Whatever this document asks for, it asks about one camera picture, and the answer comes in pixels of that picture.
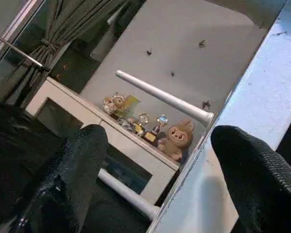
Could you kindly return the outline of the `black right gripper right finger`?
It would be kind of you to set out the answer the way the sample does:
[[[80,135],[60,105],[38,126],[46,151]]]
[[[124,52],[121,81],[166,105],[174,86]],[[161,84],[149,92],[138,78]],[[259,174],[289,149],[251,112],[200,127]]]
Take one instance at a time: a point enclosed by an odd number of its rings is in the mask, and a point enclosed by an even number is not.
[[[291,233],[291,166],[239,127],[210,136],[228,192],[246,233]]]

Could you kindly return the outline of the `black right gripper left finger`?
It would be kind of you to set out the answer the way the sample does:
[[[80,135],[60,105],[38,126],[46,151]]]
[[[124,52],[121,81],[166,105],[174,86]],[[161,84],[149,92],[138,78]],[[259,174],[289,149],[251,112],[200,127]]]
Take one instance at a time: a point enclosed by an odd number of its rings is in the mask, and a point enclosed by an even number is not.
[[[19,201],[19,232],[79,233],[107,154],[104,128],[87,125],[37,171]]]

